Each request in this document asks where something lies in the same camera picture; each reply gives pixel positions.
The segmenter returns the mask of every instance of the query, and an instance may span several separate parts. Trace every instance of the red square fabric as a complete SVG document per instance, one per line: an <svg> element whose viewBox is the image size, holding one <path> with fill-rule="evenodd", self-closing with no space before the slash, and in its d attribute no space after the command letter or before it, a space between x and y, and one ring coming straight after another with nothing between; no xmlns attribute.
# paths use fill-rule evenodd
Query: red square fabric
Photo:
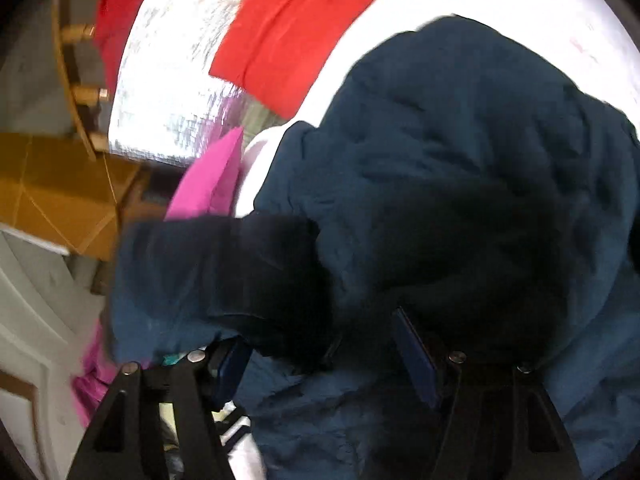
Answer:
<svg viewBox="0 0 640 480"><path fill-rule="evenodd" d="M143 0L98 0L94 42L104 64L104 77L111 94L118 82L120 60Z"/></svg>
<svg viewBox="0 0 640 480"><path fill-rule="evenodd" d="M290 119L344 31L373 0L242 0L209 74Z"/></svg>

